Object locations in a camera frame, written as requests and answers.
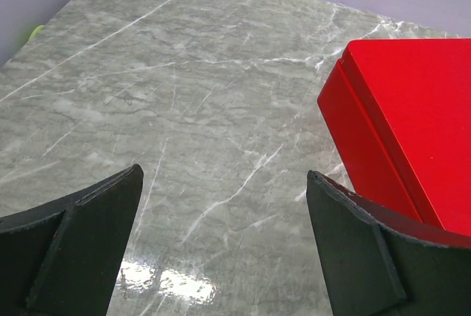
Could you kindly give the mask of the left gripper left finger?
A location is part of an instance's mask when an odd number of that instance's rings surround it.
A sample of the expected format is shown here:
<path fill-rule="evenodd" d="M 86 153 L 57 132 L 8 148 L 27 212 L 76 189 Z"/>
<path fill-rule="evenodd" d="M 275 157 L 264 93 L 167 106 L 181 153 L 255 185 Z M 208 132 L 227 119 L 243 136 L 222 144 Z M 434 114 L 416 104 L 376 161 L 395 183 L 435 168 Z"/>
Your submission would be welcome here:
<path fill-rule="evenodd" d="M 2 315 L 106 315 L 143 188 L 135 164 L 1 218 Z"/>

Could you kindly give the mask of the red box lid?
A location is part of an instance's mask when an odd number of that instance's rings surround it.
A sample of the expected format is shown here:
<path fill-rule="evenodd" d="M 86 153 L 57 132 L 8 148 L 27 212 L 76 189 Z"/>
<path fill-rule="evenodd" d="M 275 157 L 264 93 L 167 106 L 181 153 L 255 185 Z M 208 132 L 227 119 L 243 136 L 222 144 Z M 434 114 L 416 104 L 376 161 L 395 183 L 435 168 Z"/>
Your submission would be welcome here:
<path fill-rule="evenodd" d="M 421 220 L 469 235 L 470 40 L 355 40 L 341 64 Z"/>

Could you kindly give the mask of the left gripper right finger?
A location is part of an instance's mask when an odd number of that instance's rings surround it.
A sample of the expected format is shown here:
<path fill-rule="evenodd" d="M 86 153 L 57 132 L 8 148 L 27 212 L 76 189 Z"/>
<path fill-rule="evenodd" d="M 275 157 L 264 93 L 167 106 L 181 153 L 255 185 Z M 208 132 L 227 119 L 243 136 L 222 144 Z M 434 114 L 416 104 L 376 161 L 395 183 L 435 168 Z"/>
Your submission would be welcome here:
<path fill-rule="evenodd" d="M 470 238 L 417 222 L 317 171 L 306 198 L 334 315 L 469 315 Z"/>

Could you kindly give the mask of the red cookie box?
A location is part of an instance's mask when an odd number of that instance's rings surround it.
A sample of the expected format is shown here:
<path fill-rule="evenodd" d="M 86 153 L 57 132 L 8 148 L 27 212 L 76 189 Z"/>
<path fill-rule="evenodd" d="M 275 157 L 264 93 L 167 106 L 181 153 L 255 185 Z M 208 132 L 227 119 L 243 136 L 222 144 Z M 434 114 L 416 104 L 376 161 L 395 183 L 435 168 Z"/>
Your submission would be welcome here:
<path fill-rule="evenodd" d="M 355 192 L 413 220 L 421 216 L 341 63 L 317 100 Z"/>

